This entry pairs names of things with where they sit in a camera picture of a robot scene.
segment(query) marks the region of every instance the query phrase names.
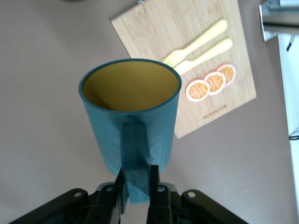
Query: fork handle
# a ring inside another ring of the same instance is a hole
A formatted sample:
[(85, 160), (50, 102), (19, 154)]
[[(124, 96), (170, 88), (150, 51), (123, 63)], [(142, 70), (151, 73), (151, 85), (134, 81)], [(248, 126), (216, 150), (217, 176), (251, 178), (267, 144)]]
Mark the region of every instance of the fork handle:
[(194, 67), (196, 65), (199, 65), (200, 63), (205, 62), (206, 60), (208, 60), (212, 57), (222, 54), (223, 52), (230, 49), (232, 47), (232, 45), (233, 45), (232, 39), (230, 39), (230, 38), (224, 39), (223, 41), (221, 41), (220, 43), (216, 44), (211, 49), (206, 51), (204, 54), (202, 54), (201, 56), (199, 56), (198, 58), (193, 60), (192, 63), (194, 65)]
[(195, 51), (200, 46), (209, 42), (211, 39), (214, 39), (221, 33), (223, 33), (228, 28), (228, 22), (225, 19), (219, 20), (215, 23), (211, 28), (209, 28), (206, 32), (204, 32), (199, 38), (193, 41), (189, 46), (187, 46), (184, 50), (186, 54), (190, 54)]

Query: cup rim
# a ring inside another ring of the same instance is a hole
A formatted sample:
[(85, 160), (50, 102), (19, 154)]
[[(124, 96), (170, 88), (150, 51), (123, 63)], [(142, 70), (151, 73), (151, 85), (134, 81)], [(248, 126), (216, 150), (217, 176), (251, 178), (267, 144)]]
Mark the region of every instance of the cup rim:
[[(159, 64), (159, 65), (167, 68), (168, 70), (170, 70), (176, 76), (176, 78), (178, 80), (178, 88), (177, 88), (176, 92), (168, 100), (164, 101), (163, 103), (161, 103), (157, 106), (154, 106), (154, 107), (151, 107), (151, 108), (148, 108), (148, 109), (145, 109), (145, 110), (139, 110), (139, 111), (112, 111), (112, 110), (101, 108), (101, 107), (96, 106), (96, 105), (92, 104), (91, 102), (89, 102), (89, 100), (87, 100), (87, 98), (84, 96), (83, 91), (82, 91), (83, 83), (87, 79), (87, 77), (89, 77), (95, 71), (97, 71), (101, 68), (104, 68), (108, 65), (115, 64), (115, 63), (120, 63), (120, 62), (128, 62), (128, 61), (143, 61), (143, 62), (156, 63), (156, 64)], [(95, 67), (94, 69), (90, 70), (86, 75), (84, 75), (84, 77), (81, 79), (81, 81), (79, 83), (79, 95), (83, 99), (83, 101), (85, 103), (87, 103), (89, 106), (94, 107), (94, 108), (96, 108), (98, 110), (101, 110), (103, 112), (115, 113), (115, 114), (132, 114), (133, 115), (133, 114), (149, 112), (149, 111), (152, 111), (154, 109), (158, 109), (160, 107), (163, 107), (165, 104), (170, 102), (172, 99), (174, 99), (179, 94), (179, 92), (181, 90), (181, 87), (182, 87), (182, 80), (181, 80), (180, 75), (172, 67), (170, 67), (169, 65), (164, 64), (162, 62), (155, 61), (155, 60), (144, 59), (144, 58), (126, 58), (126, 59), (120, 59), (120, 60), (114, 60), (114, 61), (111, 61), (111, 62), (107, 62), (107, 63), (99, 65), (99, 66)]]

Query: orange slice coaster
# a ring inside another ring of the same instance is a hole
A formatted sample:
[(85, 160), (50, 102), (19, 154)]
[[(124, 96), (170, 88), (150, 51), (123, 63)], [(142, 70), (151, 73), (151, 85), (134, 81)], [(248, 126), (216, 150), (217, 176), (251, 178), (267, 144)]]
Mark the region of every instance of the orange slice coaster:
[(234, 81), (236, 76), (236, 69), (234, 65), (225, 63), (220, 65), (216, 70), (225, 75), (226, 86), (230, 85)]
[(199, 102), (204, 100), (210, 92), (210, 85), (203, 79), (195, 79), (186, 87), (186, 96), (190, 101)]
[(226, 83), (224, 74), (219, 71), (213, 71), (207, 74), (204, 77), (204, 80), (206, 80), (210, 85), (209, 95), (215, 95), (221, 92)]

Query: yellow utensil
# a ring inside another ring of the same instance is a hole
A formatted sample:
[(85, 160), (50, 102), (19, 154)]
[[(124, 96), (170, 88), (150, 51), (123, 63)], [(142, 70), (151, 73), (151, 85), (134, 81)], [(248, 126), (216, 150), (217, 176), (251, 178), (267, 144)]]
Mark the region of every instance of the yellow utensil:
[(221, 33), (223, 33), (228, 27), (228, 22), (225, 19), (219, 20), (215, 23), (211, 28), (209, 28), (206, 32), (204, 32), (199, 38), (197, 38), (194, 42), (192, 42), (189, 46), (184, 49), (179, 49), (173, 51), (168, 57), (163, 61), (163, 63), (174, 67), (183, 59), (199, 48), (200, 46), (204, 45), (205, 43), (209, 42), (210, 40), (214, 39)]
[(232, 45), (233, 45), (232, 39), (226, 38), (223, 41), (221, 41), (220, 43), (213, 46), (208, 51), (206, 51), (204, 54), (202, 54), (201, 56), (196, 58), (195, 60), (193, 60), (193, 61), (185, 60), (185, 61), (181, 62), (179, 65), (174, 67), (174, 70), (177, 71), (177, 73), (179, 75), (183, 75), (185, 72), (191, 70), (192, 68), (205, 62), (206, 60), (208, 60), (212, 57), (215, 57), (219, 54), (222, 54), (223, 52), (229, 50), (232, 47)]

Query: mug handle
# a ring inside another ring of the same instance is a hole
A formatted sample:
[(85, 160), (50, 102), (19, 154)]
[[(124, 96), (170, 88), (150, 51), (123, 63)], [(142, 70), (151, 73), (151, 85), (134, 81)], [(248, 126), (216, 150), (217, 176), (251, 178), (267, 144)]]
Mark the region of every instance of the mug handle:
[(121, 168), (130, 203), (148, 203), (150, 201), (150, 148), (145, 123), (134, 121), (133, 124), (122, 125)]

